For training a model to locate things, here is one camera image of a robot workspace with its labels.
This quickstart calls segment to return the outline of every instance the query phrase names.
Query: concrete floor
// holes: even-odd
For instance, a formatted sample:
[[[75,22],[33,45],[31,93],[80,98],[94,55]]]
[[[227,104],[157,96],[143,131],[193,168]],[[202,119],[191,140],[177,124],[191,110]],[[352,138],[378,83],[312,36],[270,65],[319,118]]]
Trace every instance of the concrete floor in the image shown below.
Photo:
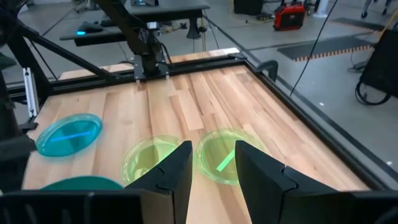
[[[211,6],[211,9],[206,11],[208,17],[221,30],[209,27],[207,22],[206,26],[208,29],[213,28],[220,48],[238,47],[241,50],[247,50],[250,60],[255,64],[270,59],[277,60],[279,62],[277,84],[289,94],[289,90],[299,79],[305,62],[291,61],[277,51],[277,46],[315,40],[324,20],[307,17],[300,30],[274,32],[272,23],[258,23],[249,16],[232,14],[230,0],[207,0],[207,2]],[[339,0],[329,21],[339,17],[359,19],[363,4],[363,0]],[[365,21],[385,24],[395,5],[396,3],[392,3],[389,15],[381,16],[384,1],[372,4]],[[266,6],[270,10],[274,10],[276,7],[277,4]],[[27,21],[28,25],[56,44],[98,66],[111,65],[125,60],[121,48],[124,49],[127,58],[132,57],[125,42],[121,42],[120,45],[112,43],[76,47],[72,41],[59,41],[60,35],[75,24],[80,16],[71,11],[71,8],[72,5],[69,3],[40,5],[22,13],[21,20]],[[363,33],[362,29],[327,22],[320,39]],[[201,40],[186,39],[185,35],[185,30],[177,30],[160,36],[159,40],[167,46],[171,55],[200,52]],[[359,38],[368,41],[377,40],[375,34],[360,35]],[[217,49],[216,40],[209,30],[206,33],[206,49]],[[62,72],[79,69],[77,65],[67,62],[40,46],[38,48],[57,76]],[[6,46],[1,51],[12,57]],[[329,130],[391,187],[398,189],[397,182],[389,177],[386,171],[378,168],[377,163],[367,158],[369,153],[374,154],[374,157],[377,157],[379,162],[387,167],[384,170],[398,171],[398,151],[395,146],[396,133],[398,133],[398,115],[396,113],[398,100],[392,98],[384,105],[373,107],[359,104],[354,97],[354,88],[360,74],[347,71],[349,67],[352,67],[351,59],[354,63],[360,62],[366,60],[369,54],[370,50],[365,50],[355,52],[352,57],[351,54],[343,54],[310,61],[296,87],[293,99],[303,105],[303,108],[319,120],[325,129]],[[46,75],[51,77],[44,65],[42,68]],[[10,85],[18,85],[22,81],[21,71],[19,66],[8,68],[4,71],[6,81]],[[382,96],[382,93],[371,88],[368,88],[368,93],[376,99]],[[19,122],[22,123],[27,119],[25,106],[18,105],[16,113]]]

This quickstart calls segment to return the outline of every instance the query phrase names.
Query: red generator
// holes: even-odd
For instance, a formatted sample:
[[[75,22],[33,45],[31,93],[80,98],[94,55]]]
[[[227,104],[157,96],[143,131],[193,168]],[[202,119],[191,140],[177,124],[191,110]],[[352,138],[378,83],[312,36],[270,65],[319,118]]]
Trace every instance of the red generator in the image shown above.
[[[305,7],[301,2],[294,0],[287,5],[284,0],[282,4],[275,10],[274,29],[294,30],[303,26],[305,17]]]

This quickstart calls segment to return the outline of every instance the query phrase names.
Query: blue plate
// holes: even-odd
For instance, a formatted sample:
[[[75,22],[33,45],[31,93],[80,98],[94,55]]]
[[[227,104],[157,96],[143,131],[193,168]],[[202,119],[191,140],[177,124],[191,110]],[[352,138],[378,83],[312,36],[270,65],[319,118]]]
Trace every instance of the blue plate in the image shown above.
[[[101,119],[76,114],[51,124],[36,140],[37,151],[48,157],[70,156],[89,146],[100,134]]]

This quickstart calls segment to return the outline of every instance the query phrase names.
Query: black table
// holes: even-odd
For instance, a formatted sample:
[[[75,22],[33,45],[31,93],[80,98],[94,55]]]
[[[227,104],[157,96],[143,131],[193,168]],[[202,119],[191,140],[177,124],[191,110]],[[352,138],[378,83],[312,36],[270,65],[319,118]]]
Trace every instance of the black table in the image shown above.
[[[127,0],[125,7],[132,15],[135,15],[144,22],[165,22],[178,19],[189,19],[190,27],[187,34],[189,39],[200,37],[198,33],[197,19],[202,17],[202,10],[209,9],[210,6],[204,0],[159,0],[159,6],[131,6],[131,1]],[[71,26],[60,37],[60,40],[74,40],[76,46],[93,44],[105,44],[110,42],[125,41],[126,37],[118,27],[104,27],[102,32],[77,35],[77,28],[83,22],[101,22],[103,11],[90,11],[84,13],[78,22]]]

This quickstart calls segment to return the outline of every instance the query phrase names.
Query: wooden tabletop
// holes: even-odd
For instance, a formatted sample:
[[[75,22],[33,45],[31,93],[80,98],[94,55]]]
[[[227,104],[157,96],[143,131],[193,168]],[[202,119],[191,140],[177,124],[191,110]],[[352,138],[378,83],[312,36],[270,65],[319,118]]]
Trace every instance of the wooden tabletop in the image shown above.
[[[237,51],[216,50],[172,60]],[[105,67],[112,71],[128,68]],[[67,72],[62,79],[85,75],[90,73]],[[223,128],[244,130],[262,142],[262,150],[268,155],[337,190],[367,189],[245,66],[51,96],[35,120],[39,127],[28,135],[37,139],[48,125],[77,113],[92,113],[102,119],[98,140],[61,159],[33,152],[25,173],[25,189],[39,189],[79,175],[100,175],[126,185],[122,161],[143,139],[166,134],[181,141],[189,139],[195,147],[207,133]],[[250,223],[239,185],[215,182],[195,166],[187,223]]]

